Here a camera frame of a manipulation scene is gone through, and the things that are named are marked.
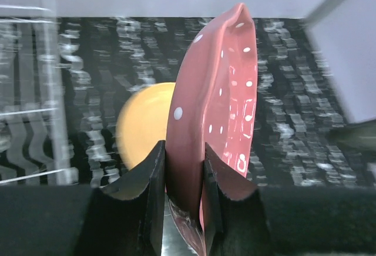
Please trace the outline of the pink polka dot plate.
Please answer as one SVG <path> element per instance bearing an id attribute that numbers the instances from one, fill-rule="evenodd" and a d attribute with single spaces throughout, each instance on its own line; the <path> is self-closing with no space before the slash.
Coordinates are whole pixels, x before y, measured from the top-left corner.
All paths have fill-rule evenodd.
<path id="1" fill-rule="evenodd" d="M 204 255 L 204 147 L 246 176 L 257 103 L 256 30 L 243 3 L 212 19 L 181 64 L 167 123 L 165 181 L 174 222 Z"/>

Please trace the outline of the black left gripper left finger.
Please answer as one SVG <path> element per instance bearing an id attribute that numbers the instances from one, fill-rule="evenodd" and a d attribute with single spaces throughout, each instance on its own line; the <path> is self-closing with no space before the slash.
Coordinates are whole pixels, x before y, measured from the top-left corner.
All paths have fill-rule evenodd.
<path id="1" fill-rule="evenodd" d="M 1 187 L 2 255 L 160 255 L 165 142 L 103 188 Z"/>

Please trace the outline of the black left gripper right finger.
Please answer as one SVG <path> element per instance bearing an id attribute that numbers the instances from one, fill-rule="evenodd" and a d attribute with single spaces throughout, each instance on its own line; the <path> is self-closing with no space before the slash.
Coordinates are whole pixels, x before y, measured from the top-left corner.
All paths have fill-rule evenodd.
<path id="1" fill-rule="evenodd" d="M 210 146 L 203 165 L 207 255 L 375 253 L 375 190 L 259 187 Z"/>

